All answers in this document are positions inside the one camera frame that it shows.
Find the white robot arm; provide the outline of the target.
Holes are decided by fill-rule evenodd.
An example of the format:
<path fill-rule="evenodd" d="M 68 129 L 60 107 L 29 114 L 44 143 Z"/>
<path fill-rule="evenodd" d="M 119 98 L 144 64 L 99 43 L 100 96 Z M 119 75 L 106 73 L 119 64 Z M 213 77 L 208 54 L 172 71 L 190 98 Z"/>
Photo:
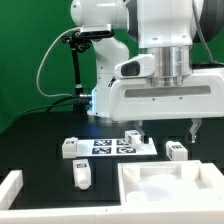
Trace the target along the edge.
<path fill-rule="evenodd" d="M 72 0 L 81 48 L 92 47 L 89 115 L 147 120 L 224 117 L 224 63 L 192 61 L 192 46 L 224 29 L 224 0 Z"/>

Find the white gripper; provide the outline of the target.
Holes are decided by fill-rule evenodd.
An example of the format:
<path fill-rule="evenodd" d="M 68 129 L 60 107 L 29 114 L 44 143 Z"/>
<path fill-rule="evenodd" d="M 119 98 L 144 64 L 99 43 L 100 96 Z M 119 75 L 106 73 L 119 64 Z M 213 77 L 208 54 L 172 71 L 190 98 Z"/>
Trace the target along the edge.
<path fill-rule="evenodd" d="M 224 73 L 193 73 L 179 87 L 152 87 L 146 78 L 117 80 L 110 91 L 109 114 L 115 121 L 135 121 L 142 144 L 149 140 L 137 120 L 194 118 L 188 141 L 195 143 L 201 118 L 224 116 Z"/>

